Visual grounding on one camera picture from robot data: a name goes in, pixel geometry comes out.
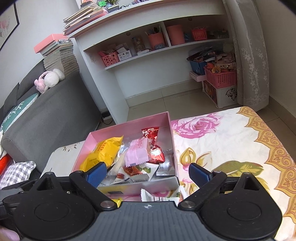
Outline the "left hand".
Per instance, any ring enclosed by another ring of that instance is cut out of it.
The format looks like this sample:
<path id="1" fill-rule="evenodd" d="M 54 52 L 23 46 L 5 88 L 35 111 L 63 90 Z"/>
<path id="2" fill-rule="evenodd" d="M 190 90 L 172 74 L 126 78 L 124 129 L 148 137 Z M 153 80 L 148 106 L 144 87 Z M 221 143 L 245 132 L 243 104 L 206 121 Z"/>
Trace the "left hand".
<path id="1" fill-rule="evenodd" d="M 0 241 L 20 241 L 20 237 L 13 230 L 9 230 L 7 228 L 1 227 Z"/>

